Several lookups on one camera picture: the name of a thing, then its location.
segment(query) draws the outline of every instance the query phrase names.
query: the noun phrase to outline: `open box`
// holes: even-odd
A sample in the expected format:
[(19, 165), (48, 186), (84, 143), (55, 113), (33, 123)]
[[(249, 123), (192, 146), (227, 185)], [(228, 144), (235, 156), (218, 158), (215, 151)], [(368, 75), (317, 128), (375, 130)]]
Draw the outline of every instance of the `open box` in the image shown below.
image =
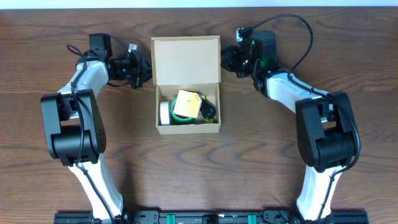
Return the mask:
[[(221, 127), (220, 37), (153, 37), (151, 53), (159, 134), (218, 133)], [(160, 102), (171, 102), (180, 90), (206, 95), (217, 110), (214, 123), (206, 124), (200, 114), (193, 124), (160, 125)]]

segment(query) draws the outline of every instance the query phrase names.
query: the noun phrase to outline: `green tape roll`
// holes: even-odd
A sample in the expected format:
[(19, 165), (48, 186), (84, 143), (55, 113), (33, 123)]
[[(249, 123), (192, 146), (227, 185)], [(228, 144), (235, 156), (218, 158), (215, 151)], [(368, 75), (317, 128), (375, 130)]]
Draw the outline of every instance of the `green tape roll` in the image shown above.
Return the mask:
[(170, 114), (172, 115), (173, 120), (180, 124), (192, 124), (195, 121), (195, 118), (179, 118), (177, 115), (174, 114), (173, 109), (174, 109), (176, 100), (177, 100), (177, 97), (174, 98), (174, 100), (170, 104)]

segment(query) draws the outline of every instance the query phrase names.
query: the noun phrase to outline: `box flap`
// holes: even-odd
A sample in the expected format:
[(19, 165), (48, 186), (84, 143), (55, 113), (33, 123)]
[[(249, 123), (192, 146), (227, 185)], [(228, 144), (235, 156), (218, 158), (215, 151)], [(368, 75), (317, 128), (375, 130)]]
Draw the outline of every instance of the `box flap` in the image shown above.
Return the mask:
[(220, 37), (151, 38), (155, 85), (219, 83)]

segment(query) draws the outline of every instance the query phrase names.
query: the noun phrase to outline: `table surface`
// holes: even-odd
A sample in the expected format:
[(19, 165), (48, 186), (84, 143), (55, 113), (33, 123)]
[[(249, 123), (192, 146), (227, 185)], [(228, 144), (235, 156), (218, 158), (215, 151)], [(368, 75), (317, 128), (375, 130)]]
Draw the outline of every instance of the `table surface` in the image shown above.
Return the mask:
[[(59, 210), (90, 210), (76, 177), (45, 145), (40, 97), (75, 73), (66, 44), (89, 48), (104, 32), (150, 57), (150, 38), (220, 35), (294, 13), (313, 27), (312, 51), (296, 69), (304, 82), (351, 98), (362, 142), (358, 164), (343, 174), (332, 208), (360, 208), (372, 223), (398, 223), (398, 8), (84, 9), (0, 12), (0, 223), (51, 223)], [(285, 18), (263, 25), (291, 67), (308, 30)], [(114, 53), (122, 52), (113, 43)], [(219, 134), (160, 136), (152, 82), (132, 90), (105, 86), (98, 105), (105, 157), (127, 203), (163, 210), (260, 210), (290, 207), (303, 183), (295, 116), (263, 97), (251, 79), (221, 71)]]

